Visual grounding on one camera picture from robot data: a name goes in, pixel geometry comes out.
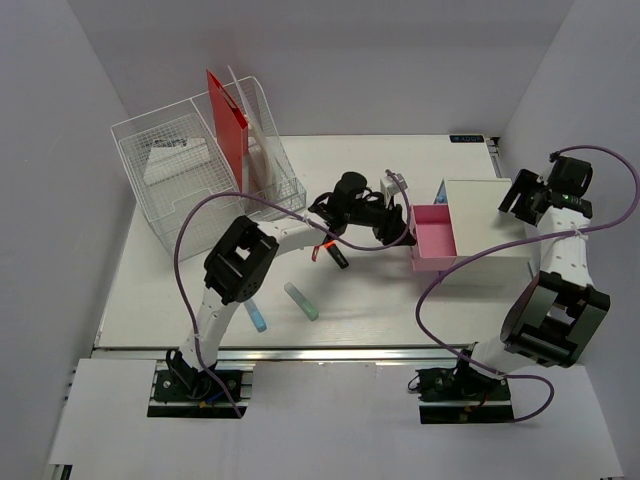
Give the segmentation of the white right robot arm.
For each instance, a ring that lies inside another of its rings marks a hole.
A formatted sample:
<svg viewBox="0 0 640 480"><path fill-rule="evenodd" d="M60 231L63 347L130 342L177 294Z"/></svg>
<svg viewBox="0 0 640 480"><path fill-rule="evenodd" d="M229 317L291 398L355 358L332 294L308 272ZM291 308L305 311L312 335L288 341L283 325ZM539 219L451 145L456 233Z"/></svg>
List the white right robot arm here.
<svg viewBox="0 0 640 480"><path fill-rule="evenodd" d="M472 399L496 378L524 366L572 366L609 311L587 267L592 205L584 195L590 163L554 153L542 176L521 170L499 209L537 228L538 273L509 310L498 336L477 343L471 359L451 374L453 390Z"/></svg>

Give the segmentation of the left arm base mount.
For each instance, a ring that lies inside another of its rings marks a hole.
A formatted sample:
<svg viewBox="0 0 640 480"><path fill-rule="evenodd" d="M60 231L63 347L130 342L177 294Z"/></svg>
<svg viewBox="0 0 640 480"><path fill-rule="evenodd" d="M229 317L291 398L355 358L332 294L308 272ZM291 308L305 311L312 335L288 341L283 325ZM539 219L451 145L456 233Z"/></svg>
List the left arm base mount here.
<svg viewBox="0 0 640 480"><path fill-rule="evenodd" d="M210 369L224 386L187 364L178 350L168 350L154 374L147 417L239 420L248 406L248 371Z"/></svg>

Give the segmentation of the clear document sleeve with papers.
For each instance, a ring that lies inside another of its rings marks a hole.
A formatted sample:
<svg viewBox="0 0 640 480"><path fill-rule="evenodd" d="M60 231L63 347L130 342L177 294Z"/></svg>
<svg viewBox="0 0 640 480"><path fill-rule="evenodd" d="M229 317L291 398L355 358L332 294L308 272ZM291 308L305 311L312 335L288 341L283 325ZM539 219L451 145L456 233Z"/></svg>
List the clear document sleeve with papers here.
<svg viewBox="0 0 640 480"><path fill-rule="evenodd" d="M278 194L274 156L238 78L230 65L227 68L240 96L244 108L244 117L248 123L248 153L245 155L244 160L248 186L244 187L243 191L254 194L262 193L266 199L274 200Z"/></svg>

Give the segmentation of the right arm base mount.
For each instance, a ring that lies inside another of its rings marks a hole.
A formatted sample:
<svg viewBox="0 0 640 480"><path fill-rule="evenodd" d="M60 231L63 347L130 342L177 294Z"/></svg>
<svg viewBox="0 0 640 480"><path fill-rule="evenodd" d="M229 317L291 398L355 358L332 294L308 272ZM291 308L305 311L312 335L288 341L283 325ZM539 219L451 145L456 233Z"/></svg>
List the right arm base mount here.
<svg viewBox="0 0 640 480"><path fill-rule="evenodd" d="M514 420L507 381L485 376L461 359L452 368L417 370L407 388L418 395L423 425L503 424Z"/></svg>

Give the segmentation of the blue drawer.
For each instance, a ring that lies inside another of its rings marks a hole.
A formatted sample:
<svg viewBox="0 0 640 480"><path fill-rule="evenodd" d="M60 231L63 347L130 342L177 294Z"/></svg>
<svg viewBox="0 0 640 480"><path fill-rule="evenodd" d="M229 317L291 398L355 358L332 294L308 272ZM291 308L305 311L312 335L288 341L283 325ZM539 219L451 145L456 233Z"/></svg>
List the blue drawer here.
<svg viewBox="0 0 640 480"><path fill-rule="evenodd" d="M434 199L435 204L447 204L446 182L442 181Z"/></svg>

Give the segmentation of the red plastic folder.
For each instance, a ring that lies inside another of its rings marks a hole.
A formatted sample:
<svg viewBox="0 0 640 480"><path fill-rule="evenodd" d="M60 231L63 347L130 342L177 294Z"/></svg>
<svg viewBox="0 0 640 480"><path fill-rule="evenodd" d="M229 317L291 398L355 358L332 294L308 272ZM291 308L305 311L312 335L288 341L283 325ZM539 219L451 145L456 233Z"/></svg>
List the red plastic folder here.
<svg viewBox="0 0 640 480"><path fill-rule="evenodd" d="M248 121L227 89L210 71L206 71L217 143L235 177L239 191L249 192Z"/></svg>

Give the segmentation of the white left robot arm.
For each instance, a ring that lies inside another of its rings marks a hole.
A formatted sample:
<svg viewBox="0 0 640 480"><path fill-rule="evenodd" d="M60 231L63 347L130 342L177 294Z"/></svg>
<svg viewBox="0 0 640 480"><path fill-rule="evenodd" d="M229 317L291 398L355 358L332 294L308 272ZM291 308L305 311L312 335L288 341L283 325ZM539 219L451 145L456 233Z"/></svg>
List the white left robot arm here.
<svg viewBox="0 0 640 480"><path fill-rule="evenodd" d="M350 225L368 227L381 249L413 246L409 204L397 204L405 192L401 177L388 172L375 192L366 178L344 173L333 190L317 197L306 214L287 211L276 221L237 217L204 260L204 290L199 308L189 307L191 332L185 343L167 355L177 387L199 399L218 382L213 369L228 325L238 307L262 286L273 261L295 250L339 242Z"/></svg>

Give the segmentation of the pink drawer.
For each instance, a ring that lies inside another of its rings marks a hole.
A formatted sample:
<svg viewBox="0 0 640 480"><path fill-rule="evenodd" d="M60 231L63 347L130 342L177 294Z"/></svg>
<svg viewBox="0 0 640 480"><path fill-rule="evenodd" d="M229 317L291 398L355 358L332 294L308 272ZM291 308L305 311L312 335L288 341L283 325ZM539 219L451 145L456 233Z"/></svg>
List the pink drawer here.
<svg viewBox="0 0 640 480"><path fill-rule="evenodd" d="M457 258L457 250L448 205L412 205L411 215L411 233L416 239L411 248L413 270L449 269Z"/></svg>

